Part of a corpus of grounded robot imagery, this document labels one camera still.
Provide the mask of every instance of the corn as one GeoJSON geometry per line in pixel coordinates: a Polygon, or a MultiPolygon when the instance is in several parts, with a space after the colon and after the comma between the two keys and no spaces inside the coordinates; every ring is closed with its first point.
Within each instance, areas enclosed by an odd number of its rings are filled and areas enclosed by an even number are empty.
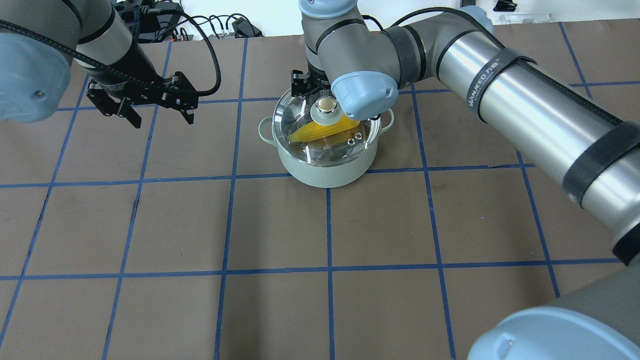
{"type": "Polygon", "coordinates": [[[329,126],[320,125],[317,122],[312,121],[299,128],[298,130],[295,130],[293,134],[289,135],[289,141],[311,142],[327,136],[341,133],[346,130],[353,129],[358,125],[360,125],[359,121],[351,120],[346,115],[343,115],[340,120],[338,120],[338,122],[329,126]]]}

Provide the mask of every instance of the black velcro strap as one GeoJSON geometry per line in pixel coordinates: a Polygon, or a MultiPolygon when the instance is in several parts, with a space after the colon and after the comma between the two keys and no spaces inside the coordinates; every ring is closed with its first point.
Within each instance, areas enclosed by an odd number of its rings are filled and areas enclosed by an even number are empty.
{"type": "Polygon", "coordinates": [[[486,122],[480,116],[480,100],[482,100],[482,96],[484,92],[489,87],[491,82],[495,80],[495,78],[502,72],[504,69],[508,68],[511,64],[516,62],[517,59],[523,59],[526,61],[530,61],[532,63],[536,63],[532,59],[528,58],[525,54],[521,53],[519,50],[513,49],[511,47],[505,47],[500,52],[493,57],[493,59],[489,60],[483,68],[476,74],[473,82],[469,86],[469,90],[467,92],[467,107],[469,110],[480,120],[486,122]]]}
{"type": "Polygon", "coordinates": [[[631,260],[640,254],[640,224],[618,240],[613,247],[613,254],[625,265],[629,265],[631,260]]]}
{"type": "Polygon", "coordinates": [[[591,184],[613,163],[640,145],[640,125],[625,121],[592,143],[567,170],[562,189],[582,207],[591,184]]]}

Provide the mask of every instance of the pot lid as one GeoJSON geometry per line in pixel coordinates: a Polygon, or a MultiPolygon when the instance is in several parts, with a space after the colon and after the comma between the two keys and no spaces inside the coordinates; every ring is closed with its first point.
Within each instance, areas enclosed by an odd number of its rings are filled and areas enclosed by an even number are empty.
{"type": "Polygon", "coordinates": [[[380,130],[380,120],[352,120],[343,114],[331,90],[308,99],[286,92],[273,114],[274,139],[284,151],[309,165],[348,163],[365,152],[380,130]]]}

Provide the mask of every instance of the white pot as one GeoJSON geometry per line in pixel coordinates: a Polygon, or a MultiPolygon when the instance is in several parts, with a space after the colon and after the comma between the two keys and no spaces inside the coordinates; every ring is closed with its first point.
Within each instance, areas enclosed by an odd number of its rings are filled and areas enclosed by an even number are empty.
{"type": "Polygon", "coordinates": [[[260,121],[258,134],[264,142],[278,149],[278,155],[280,156],[282,165],[284,165],[293,177],[307,185],[318,188],[336,188],[358,179],[371,166],[373,159],[376,157],[376,151],[378,150],[378,136],[385,133],[394,124],[393,111],[391,109],[387,111],[391,114],[389,125],[380,128],[381,120],[372,120],[372,125],[377,128],[372,129],[370,138],[367,139],[366,150],[352,160],[335,166],[310,164],[287,152],[285,147],[277,140],[278,137],[276,137],[275,133],[273,116],[266,117],[260,121]],[[271,123],[272,139],[268,139],[262,134],[262,129],[267,123],[271,123]]]}

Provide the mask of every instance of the cable strap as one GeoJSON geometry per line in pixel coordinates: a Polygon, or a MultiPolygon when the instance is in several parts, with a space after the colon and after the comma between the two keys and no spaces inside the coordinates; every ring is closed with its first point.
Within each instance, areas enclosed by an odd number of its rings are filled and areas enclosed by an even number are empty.
{"type": "Polygon", "coordinates": [[[484,119],[480,116],[480,100],[484,92],[489,87],[491,82],[506,68],[517,61],[517,59],[523,59],[532,63],[536,63],[531,58],[517,49],[511,47],[505,47],[498,52],[483,68],[476,74],[473,82],[469,86],[467,91],[467,107],[483,122],[484,119]]]}
{"type": "Polygon", "coordinates": [[[562,189],[582,207],[591,184],[613,163],[640,145],[640,125],[625,121],[592,143],[567,170],[562,189]]]}

